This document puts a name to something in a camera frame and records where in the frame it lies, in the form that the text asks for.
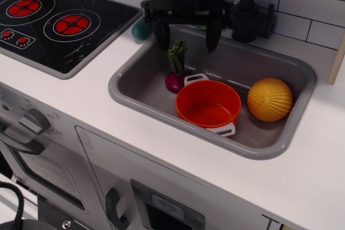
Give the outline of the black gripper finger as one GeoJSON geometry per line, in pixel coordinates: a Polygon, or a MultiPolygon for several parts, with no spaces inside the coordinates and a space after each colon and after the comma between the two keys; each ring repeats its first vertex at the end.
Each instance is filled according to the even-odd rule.
{"type": "Polygon", "coordinates": [[[165,20],[154,17],[152,20],[153,33],[156,40],[163,50],[168,50],[170,44],[170,26],[165,20]]]}
{"type": "Polygon", "coordinates": [[[223,29],[223,16],[211,14],[206,25],[206,45],[209,52],[216,49],[223,29]]]}

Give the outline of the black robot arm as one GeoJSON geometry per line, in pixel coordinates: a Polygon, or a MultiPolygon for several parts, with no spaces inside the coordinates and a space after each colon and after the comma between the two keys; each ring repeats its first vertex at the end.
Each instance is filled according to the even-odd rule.
{"type": "Polygon", "coordinates": [[[216,49],[233,3],[225,0],[148,0],[141,3],[145,21],[160,47],[170,46],[170,25],[205,25],[208,51],[216,49]]]}

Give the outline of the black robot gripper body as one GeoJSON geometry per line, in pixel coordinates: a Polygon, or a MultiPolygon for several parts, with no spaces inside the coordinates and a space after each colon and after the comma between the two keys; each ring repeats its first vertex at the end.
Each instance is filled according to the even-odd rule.
{"type": "Polygon", "coordinates": [[[226,0],[145,0],[145,20],[151,24],[226,24],[233,3],[226,0]]]}

